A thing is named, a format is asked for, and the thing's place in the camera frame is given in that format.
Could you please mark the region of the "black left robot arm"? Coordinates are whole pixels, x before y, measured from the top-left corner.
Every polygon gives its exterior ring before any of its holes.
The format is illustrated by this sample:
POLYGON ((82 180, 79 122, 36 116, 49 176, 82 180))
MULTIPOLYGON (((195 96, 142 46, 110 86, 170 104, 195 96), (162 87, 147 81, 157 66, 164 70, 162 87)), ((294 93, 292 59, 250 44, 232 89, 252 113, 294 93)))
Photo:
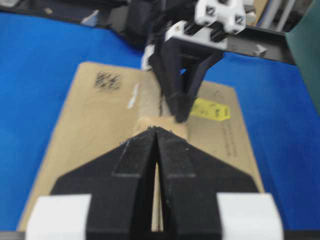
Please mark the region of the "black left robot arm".
POLYGON ((141 67, 152 71, 170 113, 187 121, 207 70, 223 58, 227 38, 247 25, 243 0, 133 0, 125 34, 145 45, 141 67))

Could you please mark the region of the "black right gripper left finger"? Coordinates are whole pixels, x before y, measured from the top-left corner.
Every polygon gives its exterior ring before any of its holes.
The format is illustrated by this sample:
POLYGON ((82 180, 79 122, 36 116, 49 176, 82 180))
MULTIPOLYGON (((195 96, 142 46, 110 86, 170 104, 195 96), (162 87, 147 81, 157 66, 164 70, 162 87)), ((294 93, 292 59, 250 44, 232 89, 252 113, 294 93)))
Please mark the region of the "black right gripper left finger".
POLYGON ((156 129, 61 175, 37 199, 28 240, 130 240, 151 223, 156 129))

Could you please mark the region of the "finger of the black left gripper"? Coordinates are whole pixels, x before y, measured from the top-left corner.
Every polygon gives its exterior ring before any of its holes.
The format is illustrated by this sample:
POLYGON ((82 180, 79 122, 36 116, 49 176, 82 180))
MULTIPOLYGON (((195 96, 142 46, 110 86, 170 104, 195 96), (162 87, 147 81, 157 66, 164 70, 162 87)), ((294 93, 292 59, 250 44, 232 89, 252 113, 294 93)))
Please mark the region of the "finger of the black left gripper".
POLYGON ((183 69, 182 41, 166 39, 170 28, 166 24, 153 23, 141 60, 141 68, 153 71, 170 113, 175 117, 187 117, 190 113, 188 76, 183 69))
POLYGON ((215 51, 188 66, 182 74, 182 87, 177 97, 176 121, 178 123, 184 123, 188 120, 207 70, 219 62, 223 56, 223 51, 215 51))

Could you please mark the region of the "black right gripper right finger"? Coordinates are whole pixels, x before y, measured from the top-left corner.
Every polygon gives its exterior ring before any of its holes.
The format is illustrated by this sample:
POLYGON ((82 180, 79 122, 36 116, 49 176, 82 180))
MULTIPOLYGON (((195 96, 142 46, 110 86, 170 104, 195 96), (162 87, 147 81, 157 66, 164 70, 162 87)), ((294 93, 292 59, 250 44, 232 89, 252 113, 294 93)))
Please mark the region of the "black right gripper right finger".
POLYGON ((156 129, 164 225, 177 240, 282 240, 276 203, 253 177, 156 129))

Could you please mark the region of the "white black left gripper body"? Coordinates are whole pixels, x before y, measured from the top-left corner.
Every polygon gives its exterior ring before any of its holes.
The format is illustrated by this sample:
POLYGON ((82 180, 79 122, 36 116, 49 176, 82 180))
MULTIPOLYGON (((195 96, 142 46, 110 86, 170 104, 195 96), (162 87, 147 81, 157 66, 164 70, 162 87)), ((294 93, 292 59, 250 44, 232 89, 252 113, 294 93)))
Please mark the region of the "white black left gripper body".
POLYGON ((228 35, 236 35, 245 28, 246 11, 242 0, 198 0, 193 17, 172 26, 172 38, 225 50, 228 35))

